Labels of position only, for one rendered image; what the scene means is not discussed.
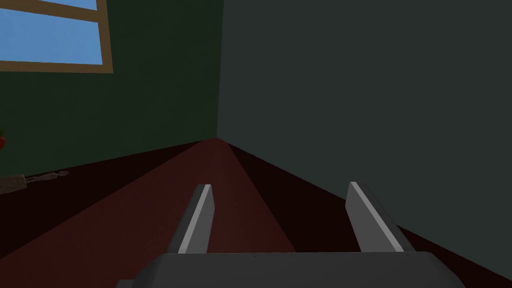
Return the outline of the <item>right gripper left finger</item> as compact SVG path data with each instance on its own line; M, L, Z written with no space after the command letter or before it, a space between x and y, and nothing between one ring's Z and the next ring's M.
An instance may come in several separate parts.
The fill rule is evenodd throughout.
M168 254L205 254L208 251L215 203L210 184L198 185L172 236Z

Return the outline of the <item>brown framed window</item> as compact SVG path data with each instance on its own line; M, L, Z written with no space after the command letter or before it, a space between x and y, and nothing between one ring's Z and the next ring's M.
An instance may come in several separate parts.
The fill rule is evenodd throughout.
M107 0L0 0L0 72L111 74Z

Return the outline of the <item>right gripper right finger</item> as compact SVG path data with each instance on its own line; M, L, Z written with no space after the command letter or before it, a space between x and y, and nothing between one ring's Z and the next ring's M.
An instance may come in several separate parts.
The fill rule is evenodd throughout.
M415 251L363 182L348 184L345 210L362 252Z

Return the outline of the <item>brown wooden rolling pin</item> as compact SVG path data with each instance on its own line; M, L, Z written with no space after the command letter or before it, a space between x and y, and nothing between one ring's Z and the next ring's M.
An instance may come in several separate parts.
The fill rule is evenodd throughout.
M0 178L0 195L16 192L27 188L27 184L47 181L66 176L68 171L50 172L40 176L25 177L23 174Z

